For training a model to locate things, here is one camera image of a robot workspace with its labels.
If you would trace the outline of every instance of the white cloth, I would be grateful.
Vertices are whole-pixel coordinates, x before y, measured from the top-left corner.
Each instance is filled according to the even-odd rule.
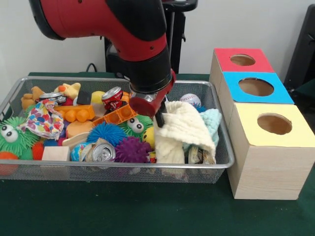
[[[157,163],[184,164],[183,143],[208,151],[213,157],[216,146],[199,112],[187,102],[168,102],[163,113],[164,126],[154,121]]]

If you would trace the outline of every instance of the red box top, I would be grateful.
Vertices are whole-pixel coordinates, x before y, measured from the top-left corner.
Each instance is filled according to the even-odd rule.
[[[222,72],[274,72],[261,49],[215,48],[215,53]]]

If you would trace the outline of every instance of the yellow ball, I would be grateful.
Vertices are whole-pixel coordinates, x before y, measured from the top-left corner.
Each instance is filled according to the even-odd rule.
[[[154,141],[154,128],[153,126],[148,128],[142,135],[142,141],[150,144],[153,150],[156,149],[156,144]]]
[[[105,94],[105,92],[102,91],[95,91],[92,93],[91,102],[96,104],[102,104],[102,96]]]

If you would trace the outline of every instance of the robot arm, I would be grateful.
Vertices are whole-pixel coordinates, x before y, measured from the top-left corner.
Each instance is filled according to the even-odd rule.
[[[29,1],[38,27],[48,38],[98,35],[110,39],[126,63],[134,92],[130,106],[141,115],[157,114],[159,126],[163,125],[163,100],[173,87],[175,74],[161,0]]]

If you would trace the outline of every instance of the wire mesh basket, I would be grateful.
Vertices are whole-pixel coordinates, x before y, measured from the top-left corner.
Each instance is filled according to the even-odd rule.
[[[81,84],[82,90],[89,92],[107,91],[115,86],[129,91],[128,82],[121,79],[29,76],[17,81],[4,99],[0,106],[0,118],[7,118],[8,114],[24,116],[21,98],[24,93],[31,93],[34,86],[51,92],[62,83],[75,82]],[[169,101],[179,100],[186,93],[196,94],[207,109],[217,108],[221,111],[211,83],[177,81],[167,98]],[[224,170],[234,163],[224,119],[220,123],[219,138],[215,165],[0,160],[0,179],[215,183]]]

